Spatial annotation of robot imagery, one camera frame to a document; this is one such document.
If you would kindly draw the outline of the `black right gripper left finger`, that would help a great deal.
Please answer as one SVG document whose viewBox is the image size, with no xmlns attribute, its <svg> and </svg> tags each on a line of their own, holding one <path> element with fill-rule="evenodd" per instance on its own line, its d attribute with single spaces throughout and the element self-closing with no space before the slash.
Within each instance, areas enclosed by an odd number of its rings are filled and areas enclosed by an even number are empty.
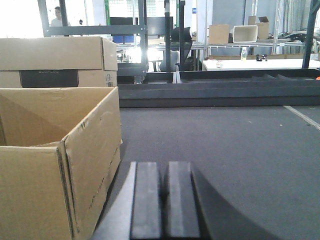
<svg viewBox="0 0 320 240">
<path fill-rule="evenodd" d="M 127 177 L 92 240 L 160 240 L 162 210 L 156 162 L 130 163 Z"/>
</svg>

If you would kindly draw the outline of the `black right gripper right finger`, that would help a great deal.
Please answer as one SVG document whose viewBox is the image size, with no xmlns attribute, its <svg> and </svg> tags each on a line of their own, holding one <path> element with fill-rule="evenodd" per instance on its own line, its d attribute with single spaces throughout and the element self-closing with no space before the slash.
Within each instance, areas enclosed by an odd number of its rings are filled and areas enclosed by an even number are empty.
<svg viewBox="0 0 320 240">
<path fill-rule="evenodd" d="M 190 162 L 171 161 L 165 175 L 168 240 L 278 240 L 237 210 Z"/>
</svg>

